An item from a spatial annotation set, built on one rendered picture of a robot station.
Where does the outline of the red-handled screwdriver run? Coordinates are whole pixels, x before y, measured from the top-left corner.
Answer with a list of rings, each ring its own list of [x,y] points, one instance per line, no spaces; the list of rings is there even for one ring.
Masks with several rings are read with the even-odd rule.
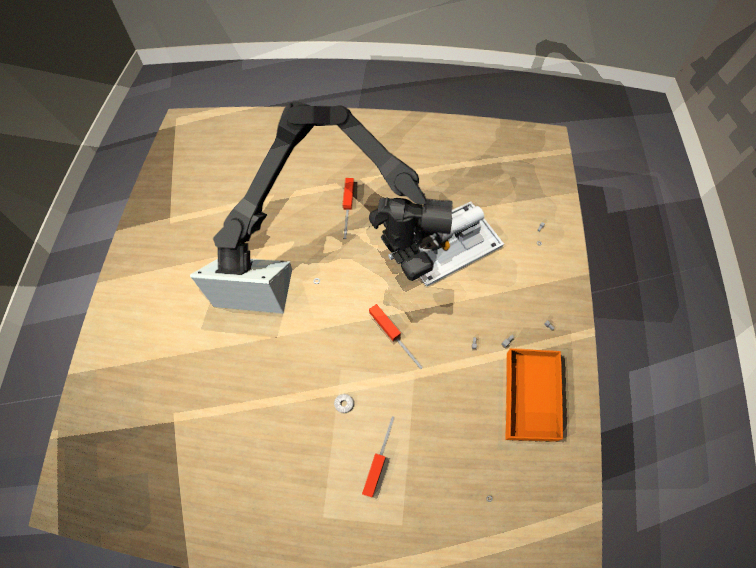
[[[373,494],[374,494],[374,491],[375,491],[375,488],[376,488],[376,485],[377,485],[380,473],[382,471],[382,467],[384,465],[384,461],[386,459],[386,457],[383,456],[383,453],[384,453],[384,449],[385,449],[385,446],[386,446],[386,443],[387,443],[387,440],[388,440],[388,437],[389,437],[389,434],[390,434],[390,431],[391,431],[391,427],[392,427],[393,422],[394,422],[394,418],[395,417],[392,416],[391,422],[390,422],[390,425],[388,427],[388,431],[387,431],[384,443],[382,445],[382,449],[381,449],[380,454],[375,453],[375,455],[374,455],[374,459],[372,461],[372,464],[371,464],[371,467],[370,467],[370,470],[369,470],[369,476],[368,476],[368,479],[366,481],[364,490],[362,492],[363,495],[367,495],[367,496],[372,497]]]
[[[347,234],[348,210],[352,210],[353,187],[354,187],[353,178],[346,178],[345,192],[343,194],[343,204],[342,204],[343,210],[346,210],[344,239],[346,239],[346,234]]]

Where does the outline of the orange rectangular tray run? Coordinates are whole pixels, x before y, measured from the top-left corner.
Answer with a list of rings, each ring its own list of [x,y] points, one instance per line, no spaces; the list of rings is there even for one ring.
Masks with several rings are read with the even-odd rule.
[[[560,351],[508,351],[505,440],[562,440],[561,367]]]

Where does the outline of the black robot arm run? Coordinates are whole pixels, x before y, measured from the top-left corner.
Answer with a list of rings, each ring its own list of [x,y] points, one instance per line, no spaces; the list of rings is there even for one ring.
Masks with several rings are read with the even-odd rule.
[[[378,167],[393,192],[414,202],[388,197],[379,200],[377,214],[387,215],[388,226],[393,232],[407,233],[416,223],[419,227],[415,232],[417,245],[434,232],[450,235],[453,202],[427,199],[418,186],[417,172],[390,153],[349,109],[342,105],[310,106],[294,101],[283,110],[275,141],[246,195],[225,218],[223,228],[213,236],[218,248],[215,273],[243,275],[251,268],[250,250],[245,242],[260,229],[267,217],[262,212],[263,202],[293,148],[314,126],[339,126]]]

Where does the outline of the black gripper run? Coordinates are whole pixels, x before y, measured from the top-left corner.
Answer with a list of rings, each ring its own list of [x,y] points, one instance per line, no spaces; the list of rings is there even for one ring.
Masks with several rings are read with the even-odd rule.
[[[375,229],[379,225],[384,223],[385,230],[381,239],[386,247],[392,252],[392,256],[398,264],[401,264],[401,268],[408,278],[408,280],[415,280],[431,271],[433,271],[434,262],[429,257],[426,251],[420,252],[420,249],[416,242],[416,235],[414,232],[419,230],[418,225],[415,223],[414,228],[403,234],[393,232],[387,223],[387,215],[378,215],[377,210],[372,211],[369,215],[369,221]]]

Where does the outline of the white flat washer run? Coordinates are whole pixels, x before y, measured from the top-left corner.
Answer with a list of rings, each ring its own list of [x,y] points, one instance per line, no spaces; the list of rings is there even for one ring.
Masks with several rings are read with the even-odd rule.
[[[341,406],[341,402],[343,400],[347,401],[347,405],[344,406],[344,407]],[[335,406],[335,409],[337,411],[342,412],[342,413],[348,413],[348,412],[350,412],[352,410],[352,408],[354,406],[354,401],[353,401],[353,399],[349,395],[342,394],[342,395],[340,395],[340,396],[338,396],[338,397],[335,398],[334,406]]]

